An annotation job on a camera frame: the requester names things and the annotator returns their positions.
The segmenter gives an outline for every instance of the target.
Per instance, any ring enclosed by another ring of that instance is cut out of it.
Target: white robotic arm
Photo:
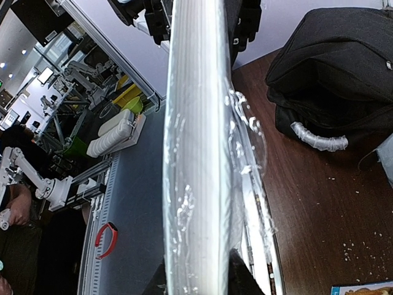
[[[4,198],[6,187],[18,183],[23,175],[26,175],[37,187],[36,197],[50,202],[50,211],[55,211],[64,206],[71,187],[72,177],[68,176],[62,181],[43,179],[17,147],[6,147],[3,152],[0,165],[0,203]],[[0,213],[0,227],[3,230],[8,229],[6,218],[9,218],[9,214],[4,210]]]

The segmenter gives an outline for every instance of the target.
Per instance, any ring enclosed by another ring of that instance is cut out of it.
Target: wooden table
[[[393,280],[393,189],[383,169],[357,169],[369,143],[352,151],[319,152],[275,129],[265,85],[275,55],[237,69],[233,82],[265,131],[264,184],[287,294],[330,294],[332,285]]]

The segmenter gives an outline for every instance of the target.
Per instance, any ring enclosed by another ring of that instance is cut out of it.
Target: bag
[[[393,131],[393,11],[312,10],[266,83],[276,128],[322,151]]]

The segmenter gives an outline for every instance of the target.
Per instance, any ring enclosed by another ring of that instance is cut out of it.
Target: backpack handle
[[[300,122],[294,122],[290,127],[302,141],[320,151],[344,151],[348,147],[348,139],[345,136],[331,138],[317,136]]]

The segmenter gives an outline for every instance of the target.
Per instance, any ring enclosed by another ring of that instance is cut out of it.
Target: red strap
[[[97,233],[97,237],[96,237],[96,242],[95,242],[95,246],[98,247],[101,237],[103,236],[104,231],[110,228],[111,232],[112,232],[112,240],[111,240],[111,244],[109,245],[109,248],[106,250],[106,252],[100,256],[97,256],[96,259],[102,259],[105,258],[106,256],[110,255],[113,251],[113,249],[116,246],[116,242],[117,242],[117,228],[114,226],[113,223],[109,222],[107,224],[105,224],[102,228],[100,228],[100,230]]]

